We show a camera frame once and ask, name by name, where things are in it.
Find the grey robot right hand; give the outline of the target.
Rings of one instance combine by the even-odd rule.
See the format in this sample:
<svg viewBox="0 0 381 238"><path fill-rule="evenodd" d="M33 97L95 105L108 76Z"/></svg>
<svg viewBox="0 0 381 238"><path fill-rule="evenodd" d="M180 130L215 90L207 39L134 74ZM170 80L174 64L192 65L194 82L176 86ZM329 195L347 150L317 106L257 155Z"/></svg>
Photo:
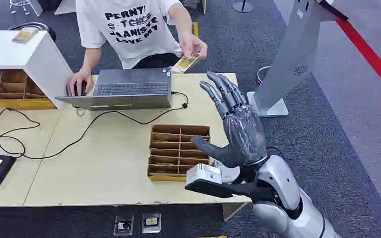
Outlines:
<svg viewBox="0 0 381 238"><path fill-rule="evenodd" d="M268 156L266 140L256 110L228 77L211 71L206 75L215 86L206 81L199 84L215 104L229 144L218 147L200 135L192 136L192 143L205 155L228 168L250 166L264 161Z"/></svg>

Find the person's right hand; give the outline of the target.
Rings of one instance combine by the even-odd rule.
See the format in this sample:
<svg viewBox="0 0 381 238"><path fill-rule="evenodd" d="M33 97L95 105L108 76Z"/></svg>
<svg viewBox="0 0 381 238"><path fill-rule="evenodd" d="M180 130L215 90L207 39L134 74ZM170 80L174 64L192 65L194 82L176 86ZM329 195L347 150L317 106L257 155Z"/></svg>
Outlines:
<svg viewBox="0 0 381 238"><path fill-rule="evenodd" d="M67 81L66 91L68 96L75 96L75 88L77 89L77 95L88 94L93 87L93 80L91 72L81 69L79 72L74 73Z"/></svg>

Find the person's left hand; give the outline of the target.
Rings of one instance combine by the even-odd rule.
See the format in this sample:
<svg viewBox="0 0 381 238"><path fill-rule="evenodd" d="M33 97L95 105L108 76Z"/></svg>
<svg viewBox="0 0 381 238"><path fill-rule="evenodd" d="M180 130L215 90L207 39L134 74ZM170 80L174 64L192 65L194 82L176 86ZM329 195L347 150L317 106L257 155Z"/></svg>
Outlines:
<svg viewBox="0 0 381 238"><path fill-rule="evenodd" d="M203 60L206 59L208 47L204 41L192 32L179 33L178 37L181 50L186 57L196 55Z"/></svg>

